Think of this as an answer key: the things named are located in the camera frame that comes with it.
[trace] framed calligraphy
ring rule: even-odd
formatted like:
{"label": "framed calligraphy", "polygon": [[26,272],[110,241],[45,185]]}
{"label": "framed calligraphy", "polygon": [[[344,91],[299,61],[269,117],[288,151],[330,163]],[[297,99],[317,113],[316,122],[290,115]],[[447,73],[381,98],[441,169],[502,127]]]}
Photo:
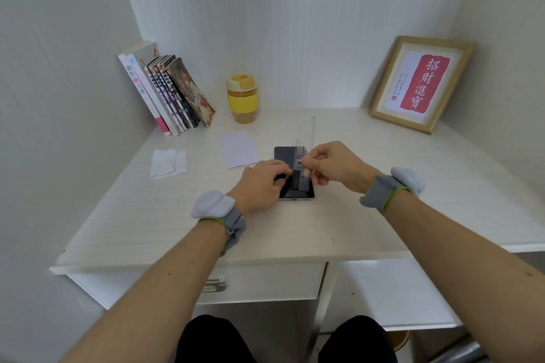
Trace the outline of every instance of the framed calligraphy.
{"label": "framed calligraphy", "polygon": [[371,116],[431,133],[475,43],[399,36]]}

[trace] white wall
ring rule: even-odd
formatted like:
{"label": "white wall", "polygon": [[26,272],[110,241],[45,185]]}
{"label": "white wall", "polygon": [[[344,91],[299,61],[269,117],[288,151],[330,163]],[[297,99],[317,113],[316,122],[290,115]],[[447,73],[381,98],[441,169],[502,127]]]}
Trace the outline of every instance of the white wall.
{"label": "white wall", "polygon": [[450,33],[478,43],[443,121],[545,197],[545,0],[464,0]]}
{"label": "white wall", "polygon": [[265,106],[359,106],[398,35],[446,37],[461,0],[131,0],[205,93],[253,72]]}
{"label": "white wall", "polygon": [[47,269],[155,122],[116,57],[129,0],[0,9],[0,361],[48,363],[102,309]]}

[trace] white drawer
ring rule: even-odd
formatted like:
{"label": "white drawer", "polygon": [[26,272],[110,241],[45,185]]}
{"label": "white drawer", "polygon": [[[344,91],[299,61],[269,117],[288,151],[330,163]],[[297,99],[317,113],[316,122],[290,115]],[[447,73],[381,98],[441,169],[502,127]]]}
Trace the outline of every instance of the white drawer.
{"label": "white drawer", "polygon": [[333,332],[357,315],[372,317],[387,331],[461,324],[414,259],[351,261],[338,266],[321,332]]}
{"label": "white drawer", "polygon": [[[325,263],[215,267],[210,279],[223,280],[225,290],[202,293],[198,304],[315,299],[324,266]],[[143,273],[144,270],[108,271],[68,277],[109,309]]]}

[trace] drawer handle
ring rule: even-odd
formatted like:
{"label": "drawer handle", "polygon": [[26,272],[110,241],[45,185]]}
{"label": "drawer handle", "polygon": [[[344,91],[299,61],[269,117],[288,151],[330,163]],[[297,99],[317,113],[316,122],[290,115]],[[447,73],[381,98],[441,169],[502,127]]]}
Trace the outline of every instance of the drawer handle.
{"label": "drawer handle", "polygon": [[213,293],[217,291],[225,291],[226,284],[224,279],[208,280],[203,287],[203,293]]}

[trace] yellow cup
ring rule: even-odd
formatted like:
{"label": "yellow cup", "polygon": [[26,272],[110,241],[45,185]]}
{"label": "yellow cup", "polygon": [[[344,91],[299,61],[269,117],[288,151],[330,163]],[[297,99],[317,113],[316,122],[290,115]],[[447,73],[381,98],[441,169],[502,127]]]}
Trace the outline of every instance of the yellow cup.
{"label": "yellow cup", "polygon": [[250,123],[257,118],[259,93],[253,75],[238,73],[226,80],[227,102],[238,123]]}

